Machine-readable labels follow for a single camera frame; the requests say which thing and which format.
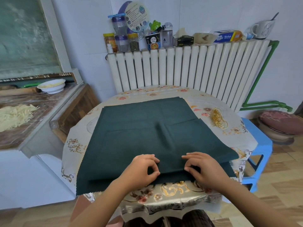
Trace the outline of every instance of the jar with yellow lid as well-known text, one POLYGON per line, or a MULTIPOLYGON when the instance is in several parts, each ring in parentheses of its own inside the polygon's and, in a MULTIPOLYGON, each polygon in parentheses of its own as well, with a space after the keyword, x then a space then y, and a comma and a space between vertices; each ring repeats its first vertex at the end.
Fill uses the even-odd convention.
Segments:
POLYGON ((131 51, 140 51, 139 38, 137 33, 128 34, 129 46, 131 51))
POLYGON ((107 47, 107 44, 111 44, 113 48, 113 52, 114 53, 118 52, 118 47, 115 42, 114 33, 104 33, 103 37, 105 41, 105 46, 107 47))

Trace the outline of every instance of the mug handle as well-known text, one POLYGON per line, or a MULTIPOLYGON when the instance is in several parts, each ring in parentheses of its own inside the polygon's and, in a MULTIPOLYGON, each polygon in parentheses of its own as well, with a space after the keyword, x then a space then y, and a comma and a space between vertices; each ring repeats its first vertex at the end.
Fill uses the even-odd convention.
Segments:
POLYGON ((255 28, 255 26, 259 26, 259 24, 257 23, 257 24, 254 24, 252 27, 251 27, 251 31, 252 31, 252 34, 254 34, 255 36, 257 36, 257 34, 254 32, 254 28, 255 28))

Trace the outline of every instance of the round stool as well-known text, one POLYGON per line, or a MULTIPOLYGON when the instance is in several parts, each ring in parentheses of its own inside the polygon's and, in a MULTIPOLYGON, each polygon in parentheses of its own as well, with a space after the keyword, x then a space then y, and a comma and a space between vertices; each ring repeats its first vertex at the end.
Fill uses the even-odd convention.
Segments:
POLYGON ((303 134, 303 119, 282 111, 263 111, 258 117, 259 129, 274 143, 290 145, 294 137, 303 134))

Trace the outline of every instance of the radiator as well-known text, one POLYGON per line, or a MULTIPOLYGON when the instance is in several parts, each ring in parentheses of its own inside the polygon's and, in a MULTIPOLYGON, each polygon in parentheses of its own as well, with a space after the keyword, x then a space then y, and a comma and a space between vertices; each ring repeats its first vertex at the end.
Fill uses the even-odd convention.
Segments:
POLYGON ((197 89, 238 112, 269 40, 108 54, 117 92, 150 85, 197 89))

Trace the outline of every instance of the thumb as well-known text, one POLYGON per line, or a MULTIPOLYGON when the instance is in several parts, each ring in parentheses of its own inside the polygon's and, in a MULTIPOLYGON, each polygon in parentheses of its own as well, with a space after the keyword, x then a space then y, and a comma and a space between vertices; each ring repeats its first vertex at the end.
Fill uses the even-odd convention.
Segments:
POLYGON ((156 178, 160 175, 159 171, 154 171, 152 174, 148 175, 148 180, 151 182, 153 182, 154 180, 156 180, 156 178))
POLYGON ((194 168, 192 168, 192 167, 185 167, 184 170, 187 171, 187 172, 189 172, 191 175, 193 175, 194 178, 197 181, 202 181, 203 180, 202 175, 198 171, 196 171, 194 168))

